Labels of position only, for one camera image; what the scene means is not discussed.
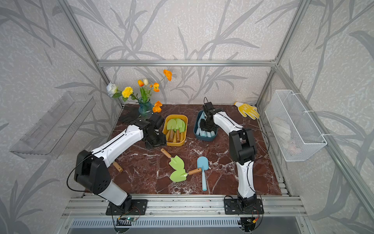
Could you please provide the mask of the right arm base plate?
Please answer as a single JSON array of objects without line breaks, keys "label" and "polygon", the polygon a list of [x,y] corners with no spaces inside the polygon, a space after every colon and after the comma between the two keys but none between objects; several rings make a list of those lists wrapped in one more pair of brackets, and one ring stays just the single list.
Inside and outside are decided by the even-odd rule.
[{"label": "right arm base plate", "polygon": [[234,199],[232,196],[224,197],[224,209],[226,215],[263,215],[263,201],[256,195],[243,199],[241,197]]}]

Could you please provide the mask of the green square shovel wooden handle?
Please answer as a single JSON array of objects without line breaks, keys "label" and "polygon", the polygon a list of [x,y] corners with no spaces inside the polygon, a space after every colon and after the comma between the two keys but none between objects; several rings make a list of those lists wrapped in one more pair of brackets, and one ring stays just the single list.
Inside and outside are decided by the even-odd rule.
[{"label": "green square shovel wooden handle", "polygon": [[187,176],[191,176],[200,172],[202,172],[201,168],[197,168],[188,172],[186,172],[185,169],[181,169],[174,171],[169,178],[173,182],[182,182],[187,180]]}]

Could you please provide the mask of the light blue shovel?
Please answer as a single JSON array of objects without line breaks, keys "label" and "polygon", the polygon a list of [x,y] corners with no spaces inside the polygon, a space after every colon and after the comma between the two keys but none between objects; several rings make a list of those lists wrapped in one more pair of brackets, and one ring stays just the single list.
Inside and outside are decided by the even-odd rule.
[{"label": "light blue shovel", "polygon": [[209,169],[208,159],[206,157],[199,157],[197,167],[202,170],[202,190],[205,192],[207,191],[205,171]]},{"label": "light blue shovel", "polygon": [[206,131],[202,130],[201,128],[198,128],[196,131],[196,135],[206,137]]}]

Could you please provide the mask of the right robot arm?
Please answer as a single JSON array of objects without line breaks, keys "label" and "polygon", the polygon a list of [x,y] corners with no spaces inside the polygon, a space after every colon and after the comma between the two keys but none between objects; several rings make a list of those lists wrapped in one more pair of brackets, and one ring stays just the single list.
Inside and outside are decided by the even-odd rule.
[{"label": "right robot arm", "polygon": [[200,122],[203,131],[221,128],[228,135],[229,153],[238,171],[238,198],[255,199],[257,194],[254,189],[253,166],[257,149],[253,130],[237,124],[226,112],[215,108],[211,102],[204,103],[203,111],[205,119]]}]

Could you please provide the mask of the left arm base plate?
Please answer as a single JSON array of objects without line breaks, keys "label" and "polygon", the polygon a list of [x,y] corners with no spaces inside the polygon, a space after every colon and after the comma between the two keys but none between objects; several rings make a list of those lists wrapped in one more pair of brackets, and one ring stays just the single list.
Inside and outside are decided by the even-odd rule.
[{"label": "left arm base plate", "polygon": [[122,205],[117,206],[109,203],[105,215],[120,216],[120,215],[145,215],[148,200],[146,199],[132,199],[125,201]]}]

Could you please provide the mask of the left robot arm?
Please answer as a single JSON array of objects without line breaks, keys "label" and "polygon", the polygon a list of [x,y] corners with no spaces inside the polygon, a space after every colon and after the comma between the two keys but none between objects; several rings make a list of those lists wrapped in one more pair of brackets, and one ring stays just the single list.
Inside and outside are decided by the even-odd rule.
[{"label": "left robot arm", "polygon": [[147,120],[138,118],[102,146],[90,152],[81,151],[77,156],[74,181],[123,211],[128,211],[131,195],[112,181],[108,168],[122,153],[141,140],[151,149],[166,145],[165,135],[159,132],[164,122],[159,114],[152,114]]}]

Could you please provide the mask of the green hand rake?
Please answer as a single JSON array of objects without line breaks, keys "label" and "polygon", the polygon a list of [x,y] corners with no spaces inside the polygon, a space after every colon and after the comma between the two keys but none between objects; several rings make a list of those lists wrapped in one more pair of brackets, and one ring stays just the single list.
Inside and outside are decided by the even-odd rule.
[{"label": "green hand rake", "polygon": [[170,119],[168,122],[167,122],[167,142],[173,142],[173,138],[174,138],[174,130],[176,129],[176,120],[175,119]]},{"label": "green hand rake", "polygon": [[113,162],[113,166],[116,168],[118,172],[123,172],[123,168],[116,161]]}]

